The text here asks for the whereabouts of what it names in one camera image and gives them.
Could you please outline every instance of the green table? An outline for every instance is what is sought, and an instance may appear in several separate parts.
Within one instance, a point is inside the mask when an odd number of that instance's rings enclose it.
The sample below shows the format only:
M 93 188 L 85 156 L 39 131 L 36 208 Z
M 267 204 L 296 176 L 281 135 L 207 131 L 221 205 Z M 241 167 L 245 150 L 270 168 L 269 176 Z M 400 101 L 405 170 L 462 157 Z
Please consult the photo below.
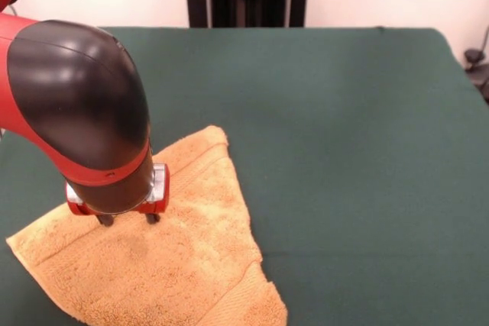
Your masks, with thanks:
M 112 28 L 160 150 L 225 129 L 290 325 L 489 324 L 489 115 L 433 30 Z M 64 200 L 26 140 L 0 144 L 0 232 Z M 2 242 L 4 325 L 76 324 Z

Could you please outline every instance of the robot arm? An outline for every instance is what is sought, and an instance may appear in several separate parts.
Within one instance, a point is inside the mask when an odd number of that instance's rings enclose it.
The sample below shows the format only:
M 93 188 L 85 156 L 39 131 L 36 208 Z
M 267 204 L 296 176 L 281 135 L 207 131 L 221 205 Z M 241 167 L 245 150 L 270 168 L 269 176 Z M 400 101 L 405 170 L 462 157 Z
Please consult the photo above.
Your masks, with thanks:
M 0 126 L 36 144 L 63 174 L 75 214 L 165 209 L 168 173 L 152 162 L 141 79 L 111 34 L 0 15 L 0 106 Z

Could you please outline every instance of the towel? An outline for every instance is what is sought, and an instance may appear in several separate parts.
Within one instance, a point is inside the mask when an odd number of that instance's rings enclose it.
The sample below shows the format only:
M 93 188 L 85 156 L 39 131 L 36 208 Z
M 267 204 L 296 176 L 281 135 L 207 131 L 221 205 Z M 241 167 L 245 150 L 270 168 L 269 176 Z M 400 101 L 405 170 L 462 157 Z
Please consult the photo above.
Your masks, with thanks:
M 14 255 L 59 308 L 89 325 L 286 325 L 225 132 L 208 126 L 154 162 L 171 174 L 158 224 L 129 212 L 106 228 L 65 203 L 7 239 Z

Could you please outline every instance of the green cloth surface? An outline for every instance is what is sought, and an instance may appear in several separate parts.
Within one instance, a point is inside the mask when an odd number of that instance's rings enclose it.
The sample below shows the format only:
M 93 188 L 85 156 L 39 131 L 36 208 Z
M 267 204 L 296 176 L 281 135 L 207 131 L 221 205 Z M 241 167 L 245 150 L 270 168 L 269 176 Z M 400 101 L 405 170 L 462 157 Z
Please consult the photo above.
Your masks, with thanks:
M 109 30 L 154 151 L 224 128 L 289 325 L 489 324 L 489 115 L 438 32 Z M 0 195 L 5 238 L 63 202 L 63 180 L 7 134 Z M 0 324 L 77 324 L 1 246 Z

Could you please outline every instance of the orange towel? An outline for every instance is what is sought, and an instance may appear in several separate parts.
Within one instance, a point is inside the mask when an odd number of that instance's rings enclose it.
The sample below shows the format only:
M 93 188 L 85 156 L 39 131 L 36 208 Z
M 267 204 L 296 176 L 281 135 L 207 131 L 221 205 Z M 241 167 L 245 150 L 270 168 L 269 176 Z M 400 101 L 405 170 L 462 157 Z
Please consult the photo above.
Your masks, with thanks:
M 7 242 L 53 302 L 90 325 L 286 325 L 227 146 L 211 126 L 154 156 L 172 175 L 156 225 L 130 212 L 105 228 L 63 204 Z

